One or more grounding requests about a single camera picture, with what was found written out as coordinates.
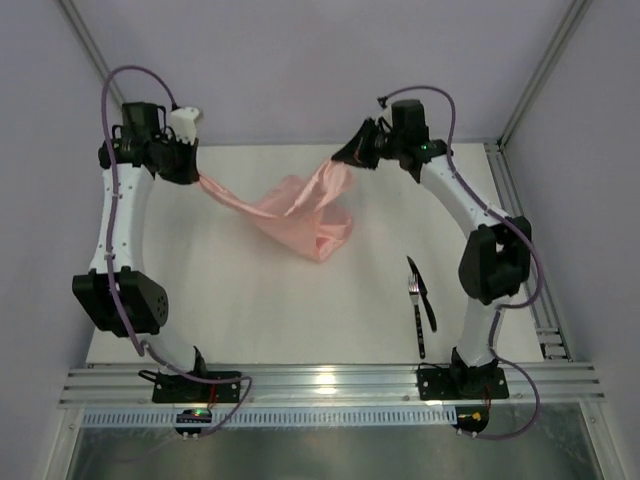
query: white table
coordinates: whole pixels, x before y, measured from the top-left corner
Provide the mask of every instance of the white table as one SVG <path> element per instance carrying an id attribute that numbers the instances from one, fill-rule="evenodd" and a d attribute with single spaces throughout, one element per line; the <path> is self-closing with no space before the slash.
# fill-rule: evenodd
<path id="1" fill-rule="evenodd" d="M 206 147 L 198 167 L 255 201 L 287 174 L 308 176 L 338 147 Z M 460 171 L 498 204 L 483 145 L 455 145 L 454 152 Z M 418 362 L 406 255 L 420 268 L 438 318 L 431 333 L 423 311 L 426 360 L 448 362 L 467 303 L 457 275 L 466 240 L 396 162 L 354 174 L 354 188 L 338 199 L 353 215 L 353 234 L 323 264 L 297 256 L 197 186 L 156 182 L 144 231 L 146 273 L 167 290 L 168 322 L 208 362 Z M 498 352 L 542 361 L 529 309 L 506 313 Z M 97 330 L 87 357 L 148 361 L 128 340 Z"/>

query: fork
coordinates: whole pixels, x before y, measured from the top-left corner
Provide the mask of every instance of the fork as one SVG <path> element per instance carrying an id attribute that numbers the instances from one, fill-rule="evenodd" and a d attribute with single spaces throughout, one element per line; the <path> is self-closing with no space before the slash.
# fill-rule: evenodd
<path id="1" fill-rule="evenodd" d="M 422 320 L 420 319 L 420 286 L 417 275 L 409 275 L 409 297 L 413 303 L 413 312 L 416 319 L 416 331 L 418 333 L 418 353 L 424 359 L 424 337 L 422 335 Z"/>

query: knife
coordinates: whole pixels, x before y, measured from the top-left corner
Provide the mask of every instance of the knife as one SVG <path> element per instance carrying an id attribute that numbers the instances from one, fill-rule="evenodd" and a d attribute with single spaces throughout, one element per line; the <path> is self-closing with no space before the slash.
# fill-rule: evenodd
<path id="1" fill-rule="evenodd" d="M 422 275 L 420 275 L 420 270 L 416 266 L 416 263 L 413 259 L 407 255 L 407 260 L 409 261 L 409 268 L 411 268 L 411 273 L 418 277 L 418 287 L 420 288 L 420 296 L 422 297 L 422 303 L 424 303 L 424 308 L 427 311 L 427 318 L 429 319 L 429 325 L 431 325 L 431 331 L 438 331 L 438 323 L 436 322 L 436 314 L 433 312 L 433 308 L 431 308 L 431 304 L 429 303 L 429 299 L 427 298 L 427 286 L 424 284 L 424 280 L 422 280 Z"/>

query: knife handle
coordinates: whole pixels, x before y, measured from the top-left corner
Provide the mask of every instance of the knife handle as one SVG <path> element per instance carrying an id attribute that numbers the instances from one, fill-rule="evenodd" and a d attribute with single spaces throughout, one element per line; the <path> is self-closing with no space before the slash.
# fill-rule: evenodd
<path id="1" fill-rule="evenodd" d="M 413 306 L 413 312 L 416 317 L 416 332 L 418 333 L 418 353 L 420 358 L 424 360 L 424 335 L 422 334 L 422 320 L 420 319 L 420 307 L 418 305 Z"/>
<path id="2" fill-rule="evenodd" d="M 429 300 L 424 302 L 424 308 L 427 311 L 427 318 L 429 319 L 429 325 L 431 325 L 431 331 L 435 333 L 438 331 L 438 323 L 436 322 L 436 314 L 433 313 L 433 308 L 431 308 Z"/>

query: pink cloth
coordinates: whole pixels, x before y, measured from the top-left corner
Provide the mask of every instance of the pink cloth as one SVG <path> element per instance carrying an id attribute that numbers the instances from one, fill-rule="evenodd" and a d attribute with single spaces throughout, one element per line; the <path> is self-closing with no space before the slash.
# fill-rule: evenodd
<path id="1" fill-rule="evenodd" d="M 308 180 L 289 175 L 262 200 L 250 204 L 200 175 L 200 186 L 218 202 L 244 213 L 260 230 L 317 262 L 329 258 L 351 234 L 351 215 L 332 203 L 351 185 L 353 175 L 349 167 L 327 160 Z"/>

